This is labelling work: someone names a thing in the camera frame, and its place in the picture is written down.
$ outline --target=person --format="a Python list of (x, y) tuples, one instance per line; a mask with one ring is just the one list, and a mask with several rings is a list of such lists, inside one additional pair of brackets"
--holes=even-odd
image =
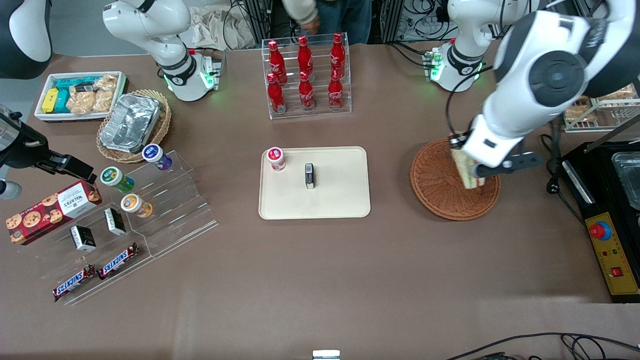
[(371, 0), (282, 0), (289, 16), (308, 35), (346, 32), (349, 44), (366, 44)]

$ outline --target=red emergency stop button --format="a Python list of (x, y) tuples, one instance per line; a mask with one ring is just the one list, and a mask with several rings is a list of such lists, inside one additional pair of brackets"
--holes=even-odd
[(621, 268), (611, 268), (611, 276), (613, 277), (621, 277), (622, 269)]
[(611, 228), (604, 221), (598, 221), (589, 228), (589, 234), (594, 238), (605, 241), (611, 238)]

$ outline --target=walkers cookie box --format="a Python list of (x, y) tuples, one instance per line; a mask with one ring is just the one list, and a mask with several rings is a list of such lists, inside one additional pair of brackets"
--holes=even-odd
[(6, 228), (12, 243), (27, 245), (101, 202), (98, 189), (80, 180), (6, 219)]

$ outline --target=yellow package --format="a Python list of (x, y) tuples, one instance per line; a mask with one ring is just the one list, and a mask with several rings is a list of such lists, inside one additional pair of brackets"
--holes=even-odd
[(44, 95), (44, 101), (42, 102), (42, 111), (45, 113), (52, 113), (56, 107), (56, 100), (58, 100), (58, 88), (49, 89)]

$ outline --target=hand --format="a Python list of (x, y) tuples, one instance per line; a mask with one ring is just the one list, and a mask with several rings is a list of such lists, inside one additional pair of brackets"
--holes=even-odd
[(302, 28), (302, 30), (306, 31), (307, 33), (310, 33), (311, 35), (315, 35), (318, 33), (318, 30), (320, 29), (320, 17), (316, 16), (316, 18), (311, 20), (311, 22), (308, 22), (306, 24), (300, 24), (300, 27)]

